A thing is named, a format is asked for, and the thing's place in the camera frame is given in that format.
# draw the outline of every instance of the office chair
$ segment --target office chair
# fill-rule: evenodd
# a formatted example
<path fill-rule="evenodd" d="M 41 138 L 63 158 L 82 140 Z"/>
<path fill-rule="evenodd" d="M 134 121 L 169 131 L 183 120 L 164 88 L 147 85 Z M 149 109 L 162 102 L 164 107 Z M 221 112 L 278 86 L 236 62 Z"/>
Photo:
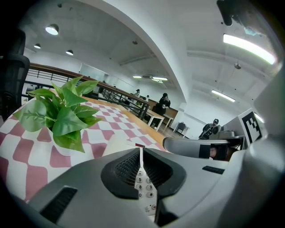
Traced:
<path fill-rule="evenodd" d="M 0 115 L 5 121 L 22 102 L 22 90 L 30 61 L 24 54 L 25 33 L 15 31 L 15 40 L 9 52 L 0 59 Z"/>
<path fill-rule="evenodd" d="M 176 132 L 180 133 L 181 135 L 185 128 L 186 128 L 186 124 L 181 122 L 178 124 Z"/>

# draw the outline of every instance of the pink checkered tablecloth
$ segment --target pink checkered tablecloth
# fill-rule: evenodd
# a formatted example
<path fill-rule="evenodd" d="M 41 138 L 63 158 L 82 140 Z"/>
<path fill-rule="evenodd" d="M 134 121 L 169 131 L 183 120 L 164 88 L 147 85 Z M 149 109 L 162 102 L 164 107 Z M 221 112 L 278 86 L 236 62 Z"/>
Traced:
<path fill-rule="evenodd" d="M 120 109 L 90 102 L 84 105 L 98 109 L 94 116 L 103 120 L 83 130 L 85 153 L 78 152 L 70 157 L 57 151 L 47 128 L 28 132 L 13 116 L 5 121 L 0 128 L 0 175 L 12 194 L 28 201 L 72 166 L 100 158 L 114 134 L 133 143 L 164 150 Z"/>

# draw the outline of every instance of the table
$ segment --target table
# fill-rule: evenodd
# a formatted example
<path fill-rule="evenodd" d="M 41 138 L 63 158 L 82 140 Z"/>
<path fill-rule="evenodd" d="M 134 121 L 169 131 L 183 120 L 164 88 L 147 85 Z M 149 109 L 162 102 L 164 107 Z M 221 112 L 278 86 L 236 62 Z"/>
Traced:
<path fill-rule="evenodd" d="M 158 125 L 157 128 L 156 128 L 156 131 L 158 131 L 160 125 L 162 124 L 162 121 L 164 120 L 164 117 L 161 116 L 161 115 L 158 115 L 157 113 L 155 113 L 154 111 L 151 111 L 151 110 L 149 110 L 149 109 L 147 110 L 147 114 L 148 114 L 149 116 L 151 116 L 151 119 L 150 119 L 149 122 L 148 122 L 148 126 L 151 125 L 151 123 L 152 123 L 152 121 L 153 121 L 154 118 L 160 119 L 159 125 Z"/>
<path fill-rule="evenodd" d="M 166 126 L 165 126 L 165 128 L 167 128 L 167 126 L 168 126 L 169 122 L 170 122 L 171 120 L 173 120 L 174 118 L 173 118 L 173 117 L 171 117 L 171 116 L 168 116 L 168 115 L 166 115 L 166 114 L 164 114 L 163 116 L 165 116 L 166 118 L 168 118 L 168 119 L 169 119 L 169 120 L 168 120 L 168 122 L 167 122 L 167 124 L 166 124 Z"/>
<path fill-rule="evenodd" d="M 131 143 L 163 150 L 164 137 L 124 107 L 85 98 L 83 103 L 98 109 L 95 114 L 103 120 L 82 130 L 85 153 L 67 157 L 54 146 L 47 128 L 27 132 L 19 121 L 10 116 L 0 128 L 0 176 L 10 193 L 25 202 L 59 175 L 84 161 L 103 156 L 112 135 Z"/>
<path fill-rule="evenodd" d="M 173 132 L 175 132 L 176 129 L 178 128 L 178 124 L 177 124 L 176 127 L 174 128 Z M 190 127 L 188 127 L 188 126 L 186 125 L 186 126 L 185 126 L 185 129 L 186 129 L 186 131 L 185 131 L 185 133 L 184 133 L 184 135 L 183 135 L 183 138 L 185 137 L 185 135 L 186 135 L 188 129 L 190 129 Z"/>

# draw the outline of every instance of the railing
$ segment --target railing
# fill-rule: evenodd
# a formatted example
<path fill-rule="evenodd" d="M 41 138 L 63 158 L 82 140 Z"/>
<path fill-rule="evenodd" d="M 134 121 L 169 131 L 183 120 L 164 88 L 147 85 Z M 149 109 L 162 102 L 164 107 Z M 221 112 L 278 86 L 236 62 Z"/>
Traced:
<path fill-rule="evenodd" d="M 79 76 L 82 75 L 67 70 L 63 70 L 60 68 L 31 63 L 25 83 L 37 85 L 39 88 L 42 87 L 53 88 L 51 83 L 49 83 L 49 81 L 51 80 L 62 82 L 64 84 L 67 81 L 71 80 L 72 78 Z M 40 78 L 41 80 L 46 80 L 46 83 L 34 82 L 28 79 L 28 78 L 31 79 L 33 77 Z M 89 81 L 89 80 L 95 81 L 92 78 L 83 76 L 83 78 L 78 82 L 78 85 L 83 81 Z M 126 91 L 120 90 L 101 81 L 98 83 L 97 87 L 99 87 L 98 93 L 93 92 L 86 94 L 85 96 L 122 105 L 127 109 L 132 110 L 141 119 L 143 119 L 144 116 L 146 115 L 147 109 L 150 104 L 145 100 L 142 100 L 141 98 L 138 98 L 132 94 L 127 93 Z"/>

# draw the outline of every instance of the person in black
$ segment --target person in black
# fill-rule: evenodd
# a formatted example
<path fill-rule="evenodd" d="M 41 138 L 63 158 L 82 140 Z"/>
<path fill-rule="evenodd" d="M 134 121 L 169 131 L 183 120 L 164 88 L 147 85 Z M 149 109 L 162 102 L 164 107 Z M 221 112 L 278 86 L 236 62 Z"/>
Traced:
<path fill-rule="evenodd" d="M 160 98 L 159 102 L 156 103 L 154 112 L 158 115 L 163 116 L 166 112 L 166 109 L 170 108 L 170 100 L 168 99 L 167 93 L 164 93 L 162 98 Z M 160 119 L 155 119 L 152 124 L 155 123 L 155 129 L 159 125 Z"/>
<path fill-rule="evenodd" d="M 212 134 L 213 127 L 219 124 L 218 119 L 214 119 L 213 123 L 208 123 L 203 127 L 203 132 L 200 134 L 199 139 L 209 139 Z"/>

